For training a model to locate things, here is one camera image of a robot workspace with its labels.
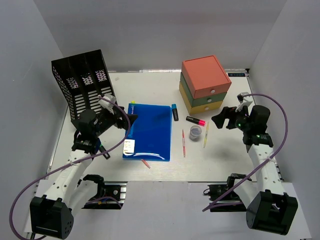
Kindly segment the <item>green drawer box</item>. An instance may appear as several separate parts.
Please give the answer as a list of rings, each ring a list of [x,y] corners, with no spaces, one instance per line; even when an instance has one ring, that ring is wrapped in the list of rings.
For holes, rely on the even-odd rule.
[[[211,108],[215,105],[216,106],[214,108],[219,108],[227,95],[227,92],[222,92],[205,97],[194,98],[182,73],[180,74],[179,91],[184,99],[184,102],[191,108],[205,106]]]

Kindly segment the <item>small clear glitter jar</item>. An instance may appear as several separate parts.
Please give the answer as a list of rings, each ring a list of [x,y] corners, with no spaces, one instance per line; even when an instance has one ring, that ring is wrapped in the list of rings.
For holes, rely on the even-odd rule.
[[[201,137],[201,134],[202,134],[202,129],[201,127],[199,127],[198,125],[193,125],[191,128],[190,128],[190,132],[189,132],[189,138],[192,140],[192,141],[198,141]]]

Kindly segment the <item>blue plastic folder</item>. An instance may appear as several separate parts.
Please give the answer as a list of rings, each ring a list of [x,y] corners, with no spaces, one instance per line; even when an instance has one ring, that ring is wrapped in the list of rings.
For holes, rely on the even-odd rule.
[[[126,132],[122,158],[169,162],[171,159],[172,108],[168,105],[130,103],[128,114],[138,118]]]

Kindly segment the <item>salmon top drawer box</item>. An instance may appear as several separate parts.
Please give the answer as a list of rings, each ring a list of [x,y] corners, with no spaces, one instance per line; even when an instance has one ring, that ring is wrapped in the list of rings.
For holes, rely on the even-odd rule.
[[[215,55],[184,60],[181,71],[194,99],[226,93],[232,84]]]

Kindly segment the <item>blue cap black highlighter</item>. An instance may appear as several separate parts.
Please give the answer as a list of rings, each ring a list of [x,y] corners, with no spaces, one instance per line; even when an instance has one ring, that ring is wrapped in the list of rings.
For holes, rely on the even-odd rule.
[[[176,104],[172,104],[171,105],[171,110],[172,110],[173,119],[174,119],[175,122],[177,122],[179,120],[177,105]]]

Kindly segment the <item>green cap black highlighter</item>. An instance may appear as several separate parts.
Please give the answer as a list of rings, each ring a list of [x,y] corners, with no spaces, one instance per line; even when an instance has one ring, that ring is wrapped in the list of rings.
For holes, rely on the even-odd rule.
[[[106,160],[108,160],[111,156],[109,155],[109,153],[108,152],[106,152],[106,149],[105,149],[105,147],[102,145],[102,144],[100,144],[100,146],[99,146],[99,151],[101,152],[101,153],[103,153],[103,156],[104,156],[104,158],[106,159]]]

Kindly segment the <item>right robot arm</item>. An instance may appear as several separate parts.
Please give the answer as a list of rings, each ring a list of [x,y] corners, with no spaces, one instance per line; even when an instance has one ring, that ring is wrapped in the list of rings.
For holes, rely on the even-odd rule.
[[[270,110],[255,105],[224,107],[211,119],[221,129],[239,129],[254,166],[253,174],[231,174],[226,184],[209,185],[203,193],[213,202],[211,212],[245,212],[250,229],[287,235],[298,209],[298,201],[285,191],[273,154],[273,141],[266,132]]]

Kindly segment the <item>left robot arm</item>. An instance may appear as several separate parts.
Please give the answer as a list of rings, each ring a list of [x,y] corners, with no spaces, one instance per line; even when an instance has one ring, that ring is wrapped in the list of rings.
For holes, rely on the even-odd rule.
[[[99,113],[86,109],[72,121],[76,132],[66,167],[41,197],[35,196],[30,202],[33,233],[62,240],[69,236],[79,210],[90,199],[99,200],[106,193],[103,177],[83,175],[99,151],[99,136],[111,126],[128,130],[137,118],[113,107],[112,111],[103,109]]]

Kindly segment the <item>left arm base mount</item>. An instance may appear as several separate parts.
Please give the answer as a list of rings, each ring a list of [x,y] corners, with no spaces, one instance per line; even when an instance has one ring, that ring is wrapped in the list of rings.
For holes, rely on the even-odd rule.
[[[122,208],[126,198],[126,182],[103,181],[104,178],[100,175],[88,174],[78,181],[77,186],[79,186],[83,180],[97,184],[96,195],[91,197],[89,201],[103,198],[99,201],[87,203],[83,209],[120,210]]]

